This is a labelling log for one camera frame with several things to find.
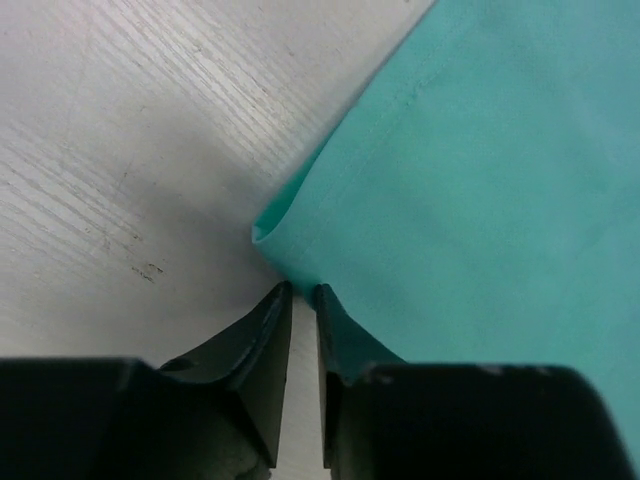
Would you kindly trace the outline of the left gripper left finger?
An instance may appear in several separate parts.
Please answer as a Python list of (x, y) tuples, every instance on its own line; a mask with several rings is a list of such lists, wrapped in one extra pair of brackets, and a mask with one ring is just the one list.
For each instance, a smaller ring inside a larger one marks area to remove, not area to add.
[(293, 287), (278, 283), (244, 317), (159, 371), (223, 401), (269, 467), (279, 453)]

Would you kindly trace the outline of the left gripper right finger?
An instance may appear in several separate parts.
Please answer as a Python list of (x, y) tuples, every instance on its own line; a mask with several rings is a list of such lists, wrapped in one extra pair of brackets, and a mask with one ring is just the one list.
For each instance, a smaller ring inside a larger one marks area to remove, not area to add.
[(374, 365), (405, 361), (348, 314), (330, 285), (316, 285), (312, 300), (317, 327), (323, 464), (329, 469), (336, 451), (343, 390)]

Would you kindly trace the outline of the mint green t shirt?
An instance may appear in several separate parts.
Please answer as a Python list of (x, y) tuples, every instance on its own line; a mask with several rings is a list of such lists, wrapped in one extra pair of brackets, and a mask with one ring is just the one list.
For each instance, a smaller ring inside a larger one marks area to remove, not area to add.
[(639, 5), (438, 1), (255, 221), (404, 359), (570, 366), (639, 454)]

